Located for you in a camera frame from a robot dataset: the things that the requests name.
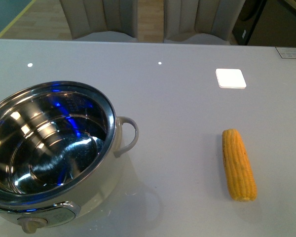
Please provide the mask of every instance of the yellow corn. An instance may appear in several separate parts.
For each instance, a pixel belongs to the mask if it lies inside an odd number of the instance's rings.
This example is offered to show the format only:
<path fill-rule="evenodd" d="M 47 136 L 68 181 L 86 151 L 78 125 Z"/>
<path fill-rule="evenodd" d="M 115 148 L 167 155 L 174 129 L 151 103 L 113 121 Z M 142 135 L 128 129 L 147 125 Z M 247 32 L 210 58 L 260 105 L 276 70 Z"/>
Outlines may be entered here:
<path fill-rule="evenodd" d="M 257 186 L 245 145 L 236 129 L 228 129 L 222 133 L 222 158 L 232 199 L 236 201 L 255 200 Z"/>

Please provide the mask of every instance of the white chair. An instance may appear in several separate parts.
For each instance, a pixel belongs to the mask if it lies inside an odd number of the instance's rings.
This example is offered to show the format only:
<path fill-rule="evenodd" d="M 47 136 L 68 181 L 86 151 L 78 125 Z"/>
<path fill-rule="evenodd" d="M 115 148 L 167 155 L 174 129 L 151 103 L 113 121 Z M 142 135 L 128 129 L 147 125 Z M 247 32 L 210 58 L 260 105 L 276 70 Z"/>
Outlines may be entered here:
<path fill-rule="evenodd" d="M 245 0 L 164 0 L 164 43 L 228 45 Z"/>
<path fill-rule="evenodd" d="M 74 40 L 137 42 L 137 0 L 60 0 Z"/>

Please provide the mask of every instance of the electric hot pot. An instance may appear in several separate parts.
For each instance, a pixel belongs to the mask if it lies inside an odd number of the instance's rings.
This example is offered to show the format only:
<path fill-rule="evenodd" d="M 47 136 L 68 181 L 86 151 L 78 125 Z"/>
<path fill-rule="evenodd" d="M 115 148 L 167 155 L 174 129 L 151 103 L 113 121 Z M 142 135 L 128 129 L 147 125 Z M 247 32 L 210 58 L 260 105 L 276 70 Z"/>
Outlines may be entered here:
<path fill-rule="evenodd" d="M 122 125 L 135 129 L 122 142 Z M 138 127 L 108 98 L 79 82 L 54 81 L 0 102 L 0 215 L 26 233 L 98 206 L 117 185 Z"/>

